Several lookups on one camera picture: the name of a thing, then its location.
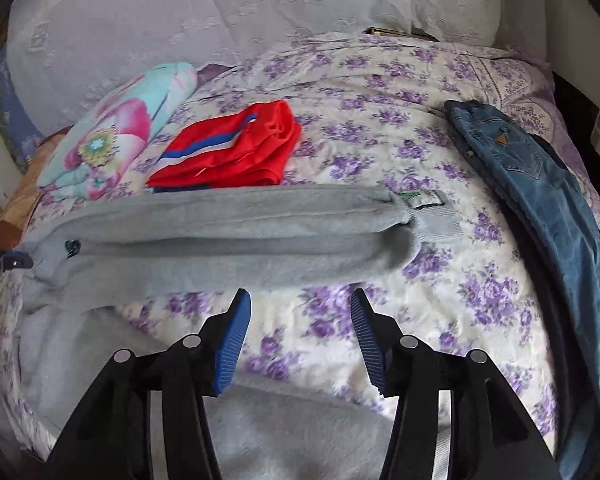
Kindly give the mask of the blue denim jeans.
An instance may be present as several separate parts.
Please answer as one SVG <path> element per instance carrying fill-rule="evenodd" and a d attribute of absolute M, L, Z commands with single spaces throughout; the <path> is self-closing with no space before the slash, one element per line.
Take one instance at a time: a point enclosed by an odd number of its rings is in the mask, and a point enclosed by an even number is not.
<path fill-rule="evenodd" d="M 600 471 L 600 229 L 577 179 L 544 139 L 477 101 L 444 104 L 460 154 L 516 214 L 565 304 L 580 356 L 568 375 L 585 400 L 557 456 L 562 478 Z"/>

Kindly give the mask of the folded red shorts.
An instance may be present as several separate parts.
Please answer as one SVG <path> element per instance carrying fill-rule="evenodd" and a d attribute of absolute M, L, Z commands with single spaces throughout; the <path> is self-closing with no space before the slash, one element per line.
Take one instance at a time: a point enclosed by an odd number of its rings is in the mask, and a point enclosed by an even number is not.
<path fill-rule="evenodd" d="M 146 185 L 156 192 L 278 185 L 300 136 L 283 100 L 194 122 L 174 136 Z"/>

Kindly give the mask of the grey sweatpants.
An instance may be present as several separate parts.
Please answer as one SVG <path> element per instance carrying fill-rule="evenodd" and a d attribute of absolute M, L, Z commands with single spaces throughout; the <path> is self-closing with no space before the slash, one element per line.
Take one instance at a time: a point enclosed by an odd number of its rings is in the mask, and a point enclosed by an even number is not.
<path fill-rule="evenodd" d="M 369 282 L 459 236 L 442 194 L 344 185 L 144 194 L 66 214 L 20 245 L 33 260 L 20 318 L 29 400 L 61 433 L 117 351 L 166 350 L 238 289 Z M 163 442 L 161 401 L 151 393 L 150 445 Z M 234 373 L 204 409 L 220 478 L 373 479 L 387 449 L 382 417 L 264 379 Z"/>

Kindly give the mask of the folded floral turquoise quilt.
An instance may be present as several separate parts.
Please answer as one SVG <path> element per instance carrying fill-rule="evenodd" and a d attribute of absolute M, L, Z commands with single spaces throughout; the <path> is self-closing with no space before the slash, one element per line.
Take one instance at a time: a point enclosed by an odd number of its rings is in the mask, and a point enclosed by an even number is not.
<path fill-rule="evenodd" d="M 157 65 L 109 92 L 68 131 L 36 186 L 56 198 L 102 197 L 198 86 L 194 66 L 179 62 Z"/>

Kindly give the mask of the blue patterned cloth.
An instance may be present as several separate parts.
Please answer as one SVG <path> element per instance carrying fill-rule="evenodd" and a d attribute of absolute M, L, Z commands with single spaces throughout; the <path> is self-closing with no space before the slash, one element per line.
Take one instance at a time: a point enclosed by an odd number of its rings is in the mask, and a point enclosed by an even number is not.
<path fill-rule="evenodd" d="M 0 136 L 18 170 L 25 174 L 44 140 L 17 96 L 7 65 L 6 47 L 0 47 Z"/>

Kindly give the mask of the purple floral bedspread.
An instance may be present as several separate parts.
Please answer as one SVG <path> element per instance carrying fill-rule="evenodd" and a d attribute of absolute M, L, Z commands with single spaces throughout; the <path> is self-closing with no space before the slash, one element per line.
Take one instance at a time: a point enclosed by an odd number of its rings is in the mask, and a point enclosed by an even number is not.
<path fill-rule="evenodd" d="M 600 199 L 545 68 L 317 36 L 115 88 L 0 273 L 0 405 L 49 479 L 577 479 Z"/>

